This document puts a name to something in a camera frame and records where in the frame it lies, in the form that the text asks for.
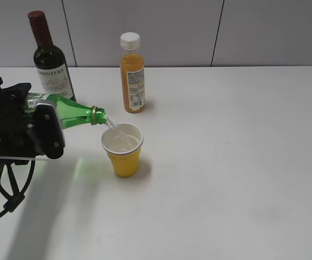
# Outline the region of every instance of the green bottle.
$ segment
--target green bottle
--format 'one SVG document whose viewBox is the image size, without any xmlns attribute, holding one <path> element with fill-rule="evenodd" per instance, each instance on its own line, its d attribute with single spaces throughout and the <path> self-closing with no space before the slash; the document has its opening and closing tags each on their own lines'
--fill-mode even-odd
<svg viewBox="0 0 312 260">
<path fill-rule="evenodd" d="M 58 117 L 62 122 L 62 129 L 86 123 L 91 123 L 91 125 L 109 123 L 103 108 L 86 107 L 56 94 L 29 93 L 24 107 L 26 114 L 30 115 L 34 112 L 38 100 L 51 100 L 55 103 Z"/>
</svg>

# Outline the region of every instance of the white table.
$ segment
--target white table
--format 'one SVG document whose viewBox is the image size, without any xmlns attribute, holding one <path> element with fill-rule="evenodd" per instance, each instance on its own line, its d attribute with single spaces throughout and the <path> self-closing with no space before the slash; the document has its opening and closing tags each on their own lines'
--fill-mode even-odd
<svg viewBox="0 0 312 260">
<path fill-rule="evenodd" d="M 312 259 L 312 67 L 146 69 L 140 114 L 119 73 L 70 69 L 79 102 L 142 129 L 140 172 L 114 175 L 106 126 L 65 130 L 0 220 L 0 259 Z M 41 90 L 34 68 L 0 76 Z"/>
</svg>

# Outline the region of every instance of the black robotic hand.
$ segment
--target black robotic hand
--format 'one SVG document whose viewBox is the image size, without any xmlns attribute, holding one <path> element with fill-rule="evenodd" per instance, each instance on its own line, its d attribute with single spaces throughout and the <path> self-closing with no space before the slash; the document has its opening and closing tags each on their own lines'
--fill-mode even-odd
<svg viewBox="0 0 312 260">
<path fill-rule="evenodd" d="M 24 193 L 31 181 L 35 161 L 31 161 L 31 168 L 24 187 L 19 190 L 12 170 L 12 164 L 26 165 L 25 158 L 35 158 L 46 155 L 57 159 L 63 154 L 64 138 L 55 105 L 49 101 L 39 101 L 35 111 L 25 113 L 25 104 L 29 83 L 19 83 L 9 88 L 1 88 L 0 78 L 0 192 L 6 197 L 5 213 L 12 212 L 24 199 Z M 7 169 L 13 194 L 8 194 L 1 186 L 3 169 Z"/>
</svg>

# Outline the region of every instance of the yellow cup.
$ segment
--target yellow cup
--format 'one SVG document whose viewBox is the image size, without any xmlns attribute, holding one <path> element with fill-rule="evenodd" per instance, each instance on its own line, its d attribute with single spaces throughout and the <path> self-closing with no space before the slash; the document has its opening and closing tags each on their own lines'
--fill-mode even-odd
<svg viewBox="0 0 312 260">
<path fill-rule="evenodd" d="M 137 172 L 143 140 L 139 127 L 131 123 L 120 123 L 114 130 L 108 129 L 103 133 L 102 146 L 116 175 L 130 177 Z"/>
</svg>

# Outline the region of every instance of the juice bottle label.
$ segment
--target juice bottle label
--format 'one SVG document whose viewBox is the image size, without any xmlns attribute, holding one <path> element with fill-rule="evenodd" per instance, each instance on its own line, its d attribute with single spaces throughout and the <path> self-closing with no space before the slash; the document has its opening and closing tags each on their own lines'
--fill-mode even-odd
<svg viewBox="0 0 312 260">
<path fill-rule="evenodd" d="M 145 104 L 144 68 L 127 72 L 129 107 L 139 110 Z"/>
<path fill-rule="evenodd" d="M 37 71 L 45 92 L 61 95 L 68 99 L 73 96 L 65 64 L 55 69 L 37 68 Z"/>
</svg>

